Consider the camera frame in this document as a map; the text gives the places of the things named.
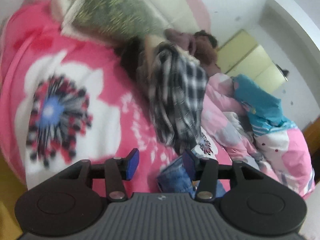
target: blue jeans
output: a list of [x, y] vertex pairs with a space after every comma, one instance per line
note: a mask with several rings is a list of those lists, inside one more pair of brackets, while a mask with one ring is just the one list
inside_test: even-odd
[[[174, 160], [169, 164], [158, 176], [158, 186], [161, 192], [164, 193], [190, 193], [192, 198], [195, 197], [196, 190], [192, 185], [191, 179], [189, 178], [182, 163], [182, 156]], [[226, 193], [223, 185], [218, 180], [216, 197], [222, 197]]]

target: black and white checkered shirt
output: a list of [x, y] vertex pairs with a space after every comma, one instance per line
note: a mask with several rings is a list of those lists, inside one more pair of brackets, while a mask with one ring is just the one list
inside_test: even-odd
[[158, 140], [193, 148], [201, 138], [201, 112], [208, 77], [199, 62], [171, 44], [156, 49], [149, 87], [150, 116]]

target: yellow cabinet door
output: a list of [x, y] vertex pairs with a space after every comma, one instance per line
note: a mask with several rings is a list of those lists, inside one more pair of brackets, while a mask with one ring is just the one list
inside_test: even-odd
[[254, 80], [271, 64], [273, 64], [271, 58], [265, 52], [263, 47], [259, 45], [227, 74], [230, 77], [244, 74]]
[[263, 71], [254, 80], [263, 90], [271, 94], [278, 87], [280, 87], [284, 82], [286, 82], [285, 77], [276, 67], [275, 64], [271, 64], [265, 71]]
[[241, 30], [233, 39], [228, 41], [218, 52], [218, 66], [226, 73], [250, 51], [257, 46], [256, 40], [246, 31]]

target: white logo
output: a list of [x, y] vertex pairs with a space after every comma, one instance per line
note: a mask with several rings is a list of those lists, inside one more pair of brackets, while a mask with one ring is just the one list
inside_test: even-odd
[[164, 195], [161, 195], [161, 196], [158, 197], [158, 199], [161, 200], [161, 201], [165, 200], [166, 198], [167, 198], [167, 197], [164, 196]]

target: yellow wooden floor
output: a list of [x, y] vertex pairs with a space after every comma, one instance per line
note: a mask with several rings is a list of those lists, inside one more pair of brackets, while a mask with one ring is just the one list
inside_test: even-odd
[[0, 152], [0, 240], [17, 239], [22, 231], [14, 215], [17, 199], [26, 191]]

